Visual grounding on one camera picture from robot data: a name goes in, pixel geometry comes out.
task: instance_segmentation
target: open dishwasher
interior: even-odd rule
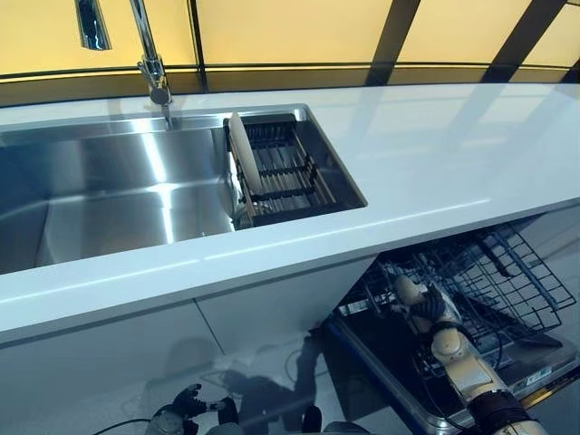
[[[575,346],[547,334],[575,299],[517,223],[385,252],[324,328],[362,363],[413,433],[457,433],[473,419],[432,356],[432,337],[409,324],[395,291],[399,276],[437,286],[450,298],[462,332],[524,407],[577,379]]]

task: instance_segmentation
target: chrome faucet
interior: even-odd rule
[[[143,45],[143,55],[141,60],[137,62],[137,67],[147,81],[151,100],[161,105],[163,115],[169,125],[168,105],[171,102],[171,92],[169,91],[163,62],[157,50],[155,50],[155,43],[153,43],[153,36],[147,19],[147,11],[143,0],[130,0],[130,5],[135,16],[135,24],[139,31],[141,44]],[[76,0],[76,14],[81,33],[81,45],[91,50],[110,50],[111,42],[102,18],[99,0]]]

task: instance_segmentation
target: dishwasher rack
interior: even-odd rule
[[[339,314],[401,315],[394,292],[399,275],[448,294],[476,347],[496,367],[509,363],[501,359],[503,346],[559,326],[558,310],[575,303],[534,249],[505,224],[381,254]],[[428,340],[418,340],[417,356],[423,374],[444,374]]]

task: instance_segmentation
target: sink basin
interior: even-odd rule
[[[327,174],[338,209],[364,205],[305,106],[237,111],[266,121],[291,115],[319,132],[304,147]],[[231,113],[184,112],[171,130],[161,118],[142,117],[0,130],[0,273],[244,227],[244,192],[224,127]]]

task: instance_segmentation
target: wire rack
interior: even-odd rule
[[[489,360],[498,358],[497,367],[509,363],[501,361],[503,345],[559,326],[558,311],[575,303],[526,240],[506,224],[380,255],[343,300],[340,313],[393,315],[400,306],[393,285],[399,275],[447,293],[479,351]],[[427,347],[419,345],[418,354],[425,371],[443,374]]]
[[[264,192],[251,194],[239,160],[242,202],[255,226],[334,211],[338,206],[313,158],[296,135],[295,122],[245,124]]]

